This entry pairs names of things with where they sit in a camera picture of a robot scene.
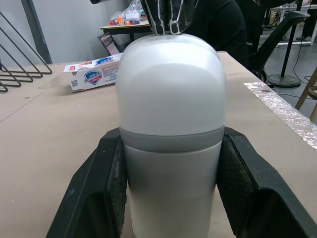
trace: black cable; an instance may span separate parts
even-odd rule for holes
[[[302,83],[307,84],[306,82],[304,82],[303,80],[301,80],[301,79],[298,77],[297,73],[295,72],[295,67],[296,67],[296,65],[297,65],[297,63],[298,63],[299,55],[300,55],[301,50],[302,50],[302,45],[303,45],[302,43],[303,43],[303,39],[301,38],[301,46],[300,46],[299,51],[298,51],[296,63],[295,63],[295,65],[294,65],[294,67],[293,67],[293,72],[294,72],[294,74],[296,75],[296,77],[297,77]]]
[[[309,9],[308,9],[308,10],[310,10],[311,7],[312,7],[312,1],[311,1],[310,5],[309,5]],[[295,67],[296,67],[296,65],[297,65],[297,63],[298,63],[298,60],[299,60],[299,55],[300,55],[301,50],[302,50],[302,45],[303,45],[303,38],[301,38],[301,46],[300,46],[299,51],[298,51],[298,56],[297,56],[296,63],[295,63],[295,65],[294,65],[294,67],[293,67],[293,72],[294,72],[294,74],[296,75],[296,77],[297,77],[302,83],[307,84],[306,82],[304,82],[303,80],[301,80],[301,79],[298,77],[297,73],[295,72]]]
[[[291,97],[294,97],[294,98],[300,98],[299,96],[295,96],[295,95],[291,95],[291,94],[287,94],[287,93],[278,93],[278,95],[287,95],[287,96],[291,96]]]
[[[311,76],[305,76],[304,79],[306,79],[307,81],[309,81],[309,79],[307,78],[311,78]]]

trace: wooden stool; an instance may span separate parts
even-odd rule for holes
[[[316,82],[317,82],[317,67],[295,106],[297,110],[299,110],[302,107],[307,96],[310,96],[311,98],[317,100],[317,93],[314,92],[315,90],[317,90],[317,86],[315,86]],[[311,121],[314,122],[316,118],[317,118],[317,104],[315,105],[313,112],[311,114]]]

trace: gray band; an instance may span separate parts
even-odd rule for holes
[[[205,133],[178,136],[142,135],[120,128],[124,144],[152,152],[188,152],[202,150],[219,143],[223,138],[224,126]]]

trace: white plastic container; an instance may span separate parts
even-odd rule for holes
[[[116,82],[136,238],[207,238],[224,130],[225,74],[190,35],[146,36]]]

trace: wooden chair leg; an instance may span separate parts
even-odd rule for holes
[[[298,100],[298,102],[297,102],[297,104],[296,104],[296,106],[295,106],[295,108],[296,108],[297,110],[299,110],[299,109],[302,107],[302,105],[304,104],[304,101],[306,100],[306,98],[307,98],[307,96],[308,96],[308,89],[309,89],[310,87],[313,87],[316,82],[317,82],[317,67],[316,67],[316,69],[315,69],[315,71],[314,71],[312,77],[311,77],[310,80],[308,81],[308,83],[307,83],[305,89],[303,90],[303,93],[301,94],[301,96],[300,96],[300,98],[299,98],[299,100]]]
[[[317,103],[316,103],[316,105],[313,109],[313,112],[311,114],[311,121],[314,122],[316,118],[317,118]]]

